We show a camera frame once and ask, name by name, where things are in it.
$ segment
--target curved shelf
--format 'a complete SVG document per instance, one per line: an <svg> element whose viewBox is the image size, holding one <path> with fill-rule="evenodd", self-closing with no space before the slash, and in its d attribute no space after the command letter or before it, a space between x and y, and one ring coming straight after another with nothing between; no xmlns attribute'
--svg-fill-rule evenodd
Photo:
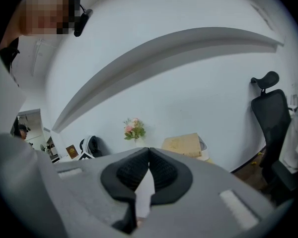
<svg viewBox="0 0 298 238"><path fill-rule="evenodd" d="M61 111L52 130L56 133L61 132L75 119L104 101L104 98L96 100L97 95L140 67L181 52L198 49L201 45L209 47L235 42L259 46L283 45L278 35L268 37L227 27L193 28L155 38L126 52L90 78Z"/></svg>

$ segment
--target chair backrest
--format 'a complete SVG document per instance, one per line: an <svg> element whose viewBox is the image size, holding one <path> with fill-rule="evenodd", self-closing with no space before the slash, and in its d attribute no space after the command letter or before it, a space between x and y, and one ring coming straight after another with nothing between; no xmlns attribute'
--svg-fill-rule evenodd
<svg viewBox="0 0 298 238"><path fill-rule="evenodd" d="M265 93L252 101L252 109L266 140L266 154L260 166L268 167L278 160L291 122L285 94L280 89Z"/></svg>

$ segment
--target flower bouquet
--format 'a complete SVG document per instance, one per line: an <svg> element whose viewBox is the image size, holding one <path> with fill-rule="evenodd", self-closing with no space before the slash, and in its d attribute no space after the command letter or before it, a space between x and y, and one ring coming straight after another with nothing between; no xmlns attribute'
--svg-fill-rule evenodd
<svg viewBox="0 0 298 238"><path fill-rule="evenodd" d="M126 140L134 139L135 141L143 137L146 133L144 129L144 123L140 121L138 118L134 118L130 120L129 118L124 121L125 127L125 138Z"/></svg>

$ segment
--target wooden floor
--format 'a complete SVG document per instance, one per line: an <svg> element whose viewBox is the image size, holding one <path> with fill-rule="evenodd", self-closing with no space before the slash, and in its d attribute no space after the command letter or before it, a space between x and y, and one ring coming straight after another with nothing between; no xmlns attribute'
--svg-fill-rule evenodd
<svg viewBox="0 0 298 238"><path fill-rule="evenodd" d="M267 185L262 176L262 168L259 166L262 157L263 155L257 155L256 158L253 159L250 163L246 164L240 170L233 173L243 182L247 183L258 191L260 191Z"/></svg>

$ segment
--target pink flower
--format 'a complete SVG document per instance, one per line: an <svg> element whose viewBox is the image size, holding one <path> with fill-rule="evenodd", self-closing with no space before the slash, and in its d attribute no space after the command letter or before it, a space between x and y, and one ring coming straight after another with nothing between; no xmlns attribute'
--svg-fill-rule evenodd
<svg viewBox="0 0 298 238"><path fill-rule="evenodd" d="M131 132L132 130L133 128L130 125L126 126L125 128L125 132Z"/></svg>

